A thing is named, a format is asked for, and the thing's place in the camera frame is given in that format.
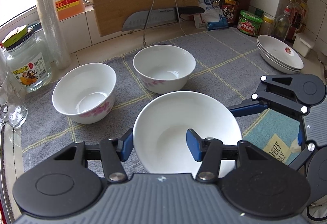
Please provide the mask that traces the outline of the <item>white floral bowl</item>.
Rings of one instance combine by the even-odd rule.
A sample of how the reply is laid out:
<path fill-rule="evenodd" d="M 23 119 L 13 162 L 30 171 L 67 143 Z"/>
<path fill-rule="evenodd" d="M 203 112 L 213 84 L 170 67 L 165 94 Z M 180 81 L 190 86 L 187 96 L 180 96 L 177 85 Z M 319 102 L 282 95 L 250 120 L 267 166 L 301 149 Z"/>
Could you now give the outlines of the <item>white floral bowl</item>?
<path fill-rule="evenodd" d="M 189 129 L 226 145 L 236 145 L 242 138 L 235 117 L 214 98 L 190 91 L 164 94 L 148 103 L 134 124 L 134 149 L 144 168 L 151 174 L 195 176 L 201 163 Z"/>
<path fill-rule="evenodd" d="M 196 67 L 196 60 L 183 48 L 159 44 L 146 47 L 133 59 L 133 66 L 145 88 L 157 94 L 181 90 Z"/>

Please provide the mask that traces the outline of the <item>white bowl pink flowers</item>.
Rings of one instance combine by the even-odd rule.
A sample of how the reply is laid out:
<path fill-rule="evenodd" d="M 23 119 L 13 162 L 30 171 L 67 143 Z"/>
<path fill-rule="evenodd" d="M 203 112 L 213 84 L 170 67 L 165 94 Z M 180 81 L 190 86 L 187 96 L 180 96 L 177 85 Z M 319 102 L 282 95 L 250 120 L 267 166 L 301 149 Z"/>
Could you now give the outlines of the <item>white bowl pink flowers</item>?
<path fill-rule="evenodd" d="M 53 107 L 79 124 L 98 122 L 114 106 L 116 81 L 116 73 L 109 65 L 81 65 L 57 83 L 52 94 Z"/>

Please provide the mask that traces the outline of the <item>stack of white plates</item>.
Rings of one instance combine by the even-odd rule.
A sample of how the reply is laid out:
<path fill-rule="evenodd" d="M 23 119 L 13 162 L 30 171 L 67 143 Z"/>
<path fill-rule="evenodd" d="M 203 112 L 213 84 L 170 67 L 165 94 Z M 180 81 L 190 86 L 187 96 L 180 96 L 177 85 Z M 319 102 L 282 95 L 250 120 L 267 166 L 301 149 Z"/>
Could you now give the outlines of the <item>stack of white plates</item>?
<path fill-rule="evenodd" d="M 285 74 L 296 74 L 304 68 L 297 52 L 284 42 L 267 35 L 257 38 L 257 47 L 261 57 L 274 69 Z"/>

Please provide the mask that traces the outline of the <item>teal printed mat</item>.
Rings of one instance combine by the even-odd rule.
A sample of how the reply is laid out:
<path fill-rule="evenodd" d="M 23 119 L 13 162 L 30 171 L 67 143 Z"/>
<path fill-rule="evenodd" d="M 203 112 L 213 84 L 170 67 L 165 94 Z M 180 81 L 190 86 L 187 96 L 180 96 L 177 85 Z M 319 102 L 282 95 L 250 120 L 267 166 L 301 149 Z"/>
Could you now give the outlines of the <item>teal printed mat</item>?
<path fill-rule="evenodd" d="M 242 132 L 242 139 L 259 147 L 270 156 L 288 165 L 300 153 L 299 122 L 273 111 L 265 110 Z"/>

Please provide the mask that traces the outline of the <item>grey checked dish mat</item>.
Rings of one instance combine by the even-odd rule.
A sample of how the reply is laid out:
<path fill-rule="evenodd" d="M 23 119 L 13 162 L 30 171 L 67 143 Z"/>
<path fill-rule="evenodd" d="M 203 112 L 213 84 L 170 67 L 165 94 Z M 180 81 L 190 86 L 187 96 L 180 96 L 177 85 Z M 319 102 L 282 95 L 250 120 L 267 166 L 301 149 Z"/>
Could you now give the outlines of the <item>grey checked dish mat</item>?
<path fill-rule="evenodd" d="M 256 39 L 235 28 L 201 32 L 167 41 L 190 52 L 196 67 L 184 90 L 207 94 L 225 106 L 239 104 L 257 89 L 262 75 L 275 74 L 260 55 Z M 135 51 L 107 61 L 117 76 L 116 99 L 103 120 L 82 125 L 58 113 L 52 104 L 55 83 L 28 94 L 28 118 L 21 132 L 23 169 L 28 171 L 73 141 L 96 144 L 120 137 L 134 125 L 142 108 L 156 98 L 163 83 L 140 77 L 133 66 Z M 297 121 L 273 110 L 239 117 L 245 140 L 289 164 L 300 152 Z"/>

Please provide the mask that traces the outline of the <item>white lidded container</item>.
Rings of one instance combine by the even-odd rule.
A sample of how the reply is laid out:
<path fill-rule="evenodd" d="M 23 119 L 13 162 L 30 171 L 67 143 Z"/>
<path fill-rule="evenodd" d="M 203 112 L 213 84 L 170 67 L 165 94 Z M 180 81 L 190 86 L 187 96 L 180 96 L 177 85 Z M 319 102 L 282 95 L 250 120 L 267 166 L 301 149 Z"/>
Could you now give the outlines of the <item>white lidded container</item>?
<path fill-rule="evenodd" d="M 301 56 L 306 57 L 314 48 L 314 41 L 312 41 L 305 33 L 296 33 L 293 49 Z"/>

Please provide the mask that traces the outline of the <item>clear oil bottle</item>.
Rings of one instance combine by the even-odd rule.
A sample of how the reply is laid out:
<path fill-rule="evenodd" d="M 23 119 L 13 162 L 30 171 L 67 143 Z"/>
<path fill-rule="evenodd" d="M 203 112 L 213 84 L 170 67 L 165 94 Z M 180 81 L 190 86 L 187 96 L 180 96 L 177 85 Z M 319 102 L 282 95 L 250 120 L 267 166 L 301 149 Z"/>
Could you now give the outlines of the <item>clear oil bottle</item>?
<path fill-rule="evenodd" d="M 290 14 L 291 10 L 289 8 L 285 8 L 283 14 L 278 16 L 274 23 L 274 28 L 272 30 L 272 36 L 277 38 L 278 40 L 284 42 L 288 31 L 290 29 Z"/>

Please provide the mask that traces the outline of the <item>green lidded sauce jar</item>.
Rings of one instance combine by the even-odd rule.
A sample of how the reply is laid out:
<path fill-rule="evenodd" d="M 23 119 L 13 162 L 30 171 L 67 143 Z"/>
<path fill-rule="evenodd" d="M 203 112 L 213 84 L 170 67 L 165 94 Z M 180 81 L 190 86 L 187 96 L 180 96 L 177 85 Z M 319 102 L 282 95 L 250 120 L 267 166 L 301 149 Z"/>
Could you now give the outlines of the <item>green lidded sauce jar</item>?
<path fill-rule="evenodd" d="M 257 15 L 241 10 L 237 29 L 249 36 L 257 36 L 263 20 Z"/>

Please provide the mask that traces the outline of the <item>white blue salt bag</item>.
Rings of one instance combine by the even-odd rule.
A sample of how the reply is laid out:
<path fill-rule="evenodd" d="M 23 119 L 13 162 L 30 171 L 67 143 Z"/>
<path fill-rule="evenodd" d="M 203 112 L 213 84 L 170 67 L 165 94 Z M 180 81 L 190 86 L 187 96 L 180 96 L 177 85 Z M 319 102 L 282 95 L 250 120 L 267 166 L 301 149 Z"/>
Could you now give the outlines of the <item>white blue salt bag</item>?
<path fill-rule="evenodd" d="M 219 6 L 214 6 L 213 0 L 198 0 L 199 7 L 205 12 L 193 16 L 197 29 L 207 29 L 207 31 L 228 28 L 227 19 Z"/>

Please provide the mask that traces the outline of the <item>dark vinegar bottle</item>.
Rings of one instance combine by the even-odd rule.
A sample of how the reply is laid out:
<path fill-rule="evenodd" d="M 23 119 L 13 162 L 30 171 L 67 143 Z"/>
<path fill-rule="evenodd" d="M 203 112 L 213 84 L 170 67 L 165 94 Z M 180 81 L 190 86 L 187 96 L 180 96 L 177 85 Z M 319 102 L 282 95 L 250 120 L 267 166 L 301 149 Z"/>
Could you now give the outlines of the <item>dark vinegar bottle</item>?
<path fill-rule="evenodd" d="M 229 25 L 234 24 L 237 11 L 238 11 L 238 5 L 240 0 L 223 0 L 222 1 L 222 12 L 227 20 L 227 23 Z"/>

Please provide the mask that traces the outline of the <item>plastic wrap roll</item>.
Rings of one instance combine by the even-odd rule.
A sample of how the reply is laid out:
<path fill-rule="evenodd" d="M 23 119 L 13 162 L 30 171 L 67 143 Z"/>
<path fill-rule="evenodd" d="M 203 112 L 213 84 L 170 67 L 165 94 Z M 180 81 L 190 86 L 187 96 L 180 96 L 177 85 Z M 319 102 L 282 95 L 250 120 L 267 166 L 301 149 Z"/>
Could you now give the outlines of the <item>plastic wrap roll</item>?
<path fill-rule="evenodd" d="M 60 30 L 54 0 L 37 0 L 37 12 L 49 52 L 57 69 L 69 67 L 72 61 L 68 53 L 66 41 Z"/>

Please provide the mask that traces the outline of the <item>clear drinking glass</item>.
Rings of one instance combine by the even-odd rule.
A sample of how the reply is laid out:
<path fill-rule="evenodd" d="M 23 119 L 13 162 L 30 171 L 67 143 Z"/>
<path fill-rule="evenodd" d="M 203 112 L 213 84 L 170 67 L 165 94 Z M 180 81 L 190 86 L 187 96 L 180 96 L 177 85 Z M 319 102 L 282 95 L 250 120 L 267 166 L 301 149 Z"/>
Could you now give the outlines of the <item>clear drinking glass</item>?
<path fill-rule="evenodd" d="M 12 128 L 20 128 L 28 115 L 28 109 L 14 85 L 8 72 L 1 73 L 1 119 Z"/>

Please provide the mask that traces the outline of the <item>glass jar with green lid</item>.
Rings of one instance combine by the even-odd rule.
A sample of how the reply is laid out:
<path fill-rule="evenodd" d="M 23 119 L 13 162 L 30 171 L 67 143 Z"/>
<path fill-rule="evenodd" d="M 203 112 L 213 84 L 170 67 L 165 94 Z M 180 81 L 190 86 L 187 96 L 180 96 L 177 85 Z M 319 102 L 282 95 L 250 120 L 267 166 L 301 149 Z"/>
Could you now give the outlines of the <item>glass jar with green lid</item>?
<path fill-rule="evenodd" d="M 6 35 L 2 46 L 8 55 L 6 65 L 20 85 L 30 93 L 48 84 L 52 68 L 47 43 L 26 25 Z"/>

